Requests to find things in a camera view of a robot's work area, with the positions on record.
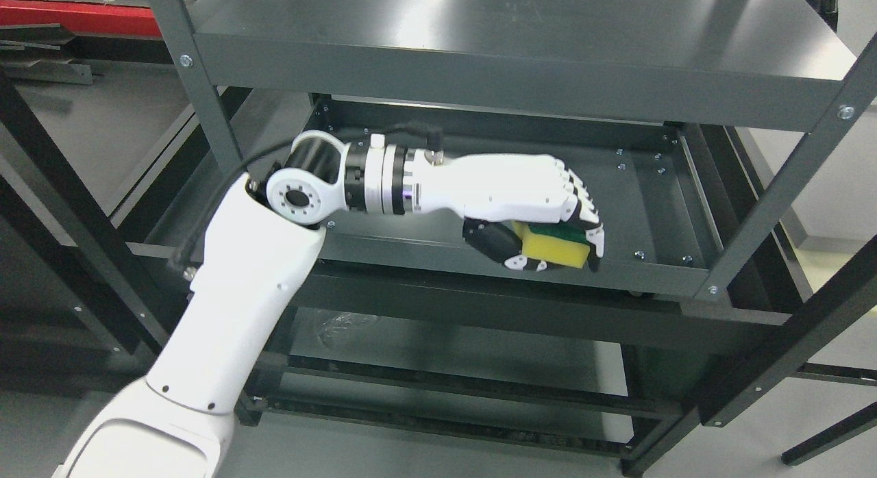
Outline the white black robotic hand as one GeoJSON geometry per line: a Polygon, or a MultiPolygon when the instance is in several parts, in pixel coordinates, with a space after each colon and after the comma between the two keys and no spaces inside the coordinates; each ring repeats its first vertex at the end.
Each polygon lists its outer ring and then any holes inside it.
{"type": "Polygon", "coordinates": [[[463,221],[463,240],[510,270],[560,268],[523,255],[513,221],[569,223],[586,232],[590,254],[584,268],[600,269],[604,222],[588,187],[557,157],[487,153],[433,164],[418,150],[404,165],[400,195],[407,212],[453,212],[463,221]]]}

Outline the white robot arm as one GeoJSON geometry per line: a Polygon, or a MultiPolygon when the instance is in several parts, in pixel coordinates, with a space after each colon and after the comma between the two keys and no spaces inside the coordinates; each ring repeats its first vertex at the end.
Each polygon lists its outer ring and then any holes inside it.
{"type": "Polygon", "coordinates": [[[180,265],[203,241],[171,338],[147,374],[95,416],[54,476],[216,475],[245,382],[325,244],[323,220],[350,209],[403,213],[406,169],[423,154],[384,134],[344,143],[309,129],[264,178],[238,170],[173,256],[180,265]]]}

